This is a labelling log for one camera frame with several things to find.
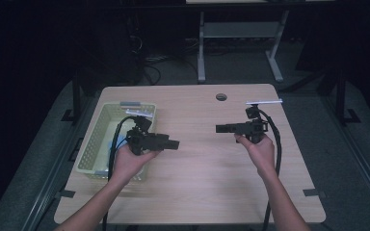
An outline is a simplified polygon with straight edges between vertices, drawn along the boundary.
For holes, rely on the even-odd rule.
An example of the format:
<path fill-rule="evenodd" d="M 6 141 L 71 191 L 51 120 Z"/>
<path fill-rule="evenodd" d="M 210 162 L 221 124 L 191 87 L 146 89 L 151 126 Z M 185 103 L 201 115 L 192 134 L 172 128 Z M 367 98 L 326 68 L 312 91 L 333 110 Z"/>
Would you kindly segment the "person's left hand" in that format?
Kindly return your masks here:
<path fill-rule="evenodd" d="M 159 151 L 150 151 L 140 156 L 135 155 L 127 144 L 117 151 L 114 171 L 109 183 L 113 187 L 123 188 Z"/>

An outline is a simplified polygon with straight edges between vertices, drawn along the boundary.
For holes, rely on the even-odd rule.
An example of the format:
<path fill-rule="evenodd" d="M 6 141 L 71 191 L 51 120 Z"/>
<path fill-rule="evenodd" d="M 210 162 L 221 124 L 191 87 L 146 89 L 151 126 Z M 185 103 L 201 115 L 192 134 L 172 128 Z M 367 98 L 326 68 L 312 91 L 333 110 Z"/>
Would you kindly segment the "pale yellow plastic basket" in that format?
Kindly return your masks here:
<path fill-rule="evenodd" d="M 83 140 L 75 167 L 77 172 L 92 179 L 107 179 L 113 137 L 119 123 L 128 116 L 146 117 L 152 122 L 148 131 L 153 132 L 156 105 L 124 101 L 105 103 L 93 117 L 93 124 Z"/>

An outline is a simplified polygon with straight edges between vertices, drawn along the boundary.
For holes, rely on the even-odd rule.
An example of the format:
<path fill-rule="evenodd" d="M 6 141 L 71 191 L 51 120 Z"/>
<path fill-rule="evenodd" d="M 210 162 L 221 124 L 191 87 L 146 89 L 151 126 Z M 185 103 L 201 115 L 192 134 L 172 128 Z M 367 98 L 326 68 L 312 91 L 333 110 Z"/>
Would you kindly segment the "person's right hand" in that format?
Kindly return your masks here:
<path fill-rule="evenodd" d="M 259 176 L 263 180 L 277 175 L 275 168 L 275 147 L 269 137 L 264 136 L 259 143 L 252 143 L 241 135 L 235 135 L 235 139 L 247 149 Z"/>

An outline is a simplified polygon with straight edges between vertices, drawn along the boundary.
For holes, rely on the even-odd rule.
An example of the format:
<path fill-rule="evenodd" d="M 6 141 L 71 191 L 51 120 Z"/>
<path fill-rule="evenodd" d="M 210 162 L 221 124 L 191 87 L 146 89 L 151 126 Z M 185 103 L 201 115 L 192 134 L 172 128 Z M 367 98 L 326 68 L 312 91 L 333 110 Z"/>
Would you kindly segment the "black metal stand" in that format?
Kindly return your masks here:
<path fill-rule="evenodd" d="M 76 124 L 82 114 L 82 74 L 77 71 L 71 81 L 72 86 L 72 108 L 65 110 L 62 121 Z"/>
<path fill-rule="evenodd" d="M 348 123 L 360 123 L 357 113 L 345 106 L 346 102 L 346 76 L 342 70 L 336 79 L 335 116 L 339 123 L 346 126 Z"/>

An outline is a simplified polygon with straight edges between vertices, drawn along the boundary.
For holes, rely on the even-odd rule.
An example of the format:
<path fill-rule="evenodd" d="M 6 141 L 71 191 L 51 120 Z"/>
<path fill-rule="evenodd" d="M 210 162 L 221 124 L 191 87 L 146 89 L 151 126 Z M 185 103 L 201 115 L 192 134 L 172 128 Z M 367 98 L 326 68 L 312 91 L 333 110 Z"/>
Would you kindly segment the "grey metal table frame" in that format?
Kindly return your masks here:
<path fill-rule="evenodd" d="M 266 59 L 277 82 L 283 81 L 276 54 L 284 32 L 289 11 L 284 11 L 279 21 L 265 22 L 206 22 L 199 15 L 198 28 L 198 82 L 206 81 L 204 42 L 206 39 L 273 39 L 274 44 L 265 52 Z"/>

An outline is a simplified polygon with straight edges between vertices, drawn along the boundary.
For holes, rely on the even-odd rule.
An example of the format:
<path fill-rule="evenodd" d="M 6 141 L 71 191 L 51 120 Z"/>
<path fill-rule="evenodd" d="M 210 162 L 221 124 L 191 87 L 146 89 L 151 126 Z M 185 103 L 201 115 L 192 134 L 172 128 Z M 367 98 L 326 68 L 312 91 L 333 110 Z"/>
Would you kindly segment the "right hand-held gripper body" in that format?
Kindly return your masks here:
<path fill-rule="evenodd" d="M 237 126 L 235 133 L 244 136 L 252 143 L 259 143 L 269 130 L 272 130 L 275 139 L 280 139 L 280 133 L 273 119 L 259 108 L 264 104 L 277 104 L 282 100 L 247 101 L 248 108 L 245 110 L 249 121 Z"/>

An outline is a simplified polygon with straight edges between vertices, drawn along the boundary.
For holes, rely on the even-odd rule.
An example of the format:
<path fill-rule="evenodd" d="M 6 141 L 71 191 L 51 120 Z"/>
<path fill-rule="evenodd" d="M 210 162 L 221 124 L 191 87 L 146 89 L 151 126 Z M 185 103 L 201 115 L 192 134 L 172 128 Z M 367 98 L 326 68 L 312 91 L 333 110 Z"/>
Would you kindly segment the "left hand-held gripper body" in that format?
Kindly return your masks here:
<path fill-rule="evenodd" d="M 162 151 L 170 148 L 170 136 L 150 133 L 153 114 L 140 111 L 126 110 L 134 121 L 134 127 L 126 133 L 126 140 L 135 155 L 141 155 L 145 150 Z"/>

